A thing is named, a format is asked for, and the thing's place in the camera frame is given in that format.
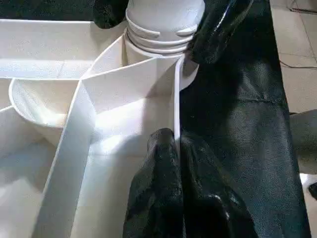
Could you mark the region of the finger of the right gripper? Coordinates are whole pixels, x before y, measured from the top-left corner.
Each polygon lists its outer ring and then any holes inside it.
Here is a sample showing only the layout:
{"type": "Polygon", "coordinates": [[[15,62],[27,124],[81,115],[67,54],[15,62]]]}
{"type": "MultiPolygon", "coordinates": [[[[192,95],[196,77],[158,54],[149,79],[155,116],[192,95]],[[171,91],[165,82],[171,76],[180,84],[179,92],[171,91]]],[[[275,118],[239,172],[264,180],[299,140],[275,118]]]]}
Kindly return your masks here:
{"type": "Polygon", "coordinates": [[[185,63],[214,64],[251,8],[250,0],[206,0],[198,31],[189,44],[185,63]]]}
{"type": "Polygon", "coordinates": [[[125,18],[129,0],[95,0],[93,21],[101,29],[110,29],[125,18]]]}

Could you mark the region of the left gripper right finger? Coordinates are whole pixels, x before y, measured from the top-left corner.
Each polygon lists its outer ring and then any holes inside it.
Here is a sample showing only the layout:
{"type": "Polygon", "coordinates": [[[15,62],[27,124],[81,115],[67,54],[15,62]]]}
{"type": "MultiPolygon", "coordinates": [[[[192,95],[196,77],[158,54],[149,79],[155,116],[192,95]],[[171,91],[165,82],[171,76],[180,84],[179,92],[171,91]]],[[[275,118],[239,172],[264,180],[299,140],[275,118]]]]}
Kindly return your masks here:
{"type": "Polygon", "coordinates": [[[186,236],[255,238],[247,206],[209,145],[197,135],[182,135],[180,160],[186,236]]]}

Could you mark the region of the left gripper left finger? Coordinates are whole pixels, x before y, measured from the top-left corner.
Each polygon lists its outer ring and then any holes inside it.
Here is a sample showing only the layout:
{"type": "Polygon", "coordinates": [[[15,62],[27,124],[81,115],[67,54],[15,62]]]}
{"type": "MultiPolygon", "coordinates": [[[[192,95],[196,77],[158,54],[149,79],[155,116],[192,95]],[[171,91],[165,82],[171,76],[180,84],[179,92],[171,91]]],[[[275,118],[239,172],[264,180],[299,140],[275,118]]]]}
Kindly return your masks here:
{"type": "Polygon", "coordinates": [[[146,156],[131,181],[122,236],[183,236],[180,161],[169,128],[159,129],[149,137],[146,156]]]}

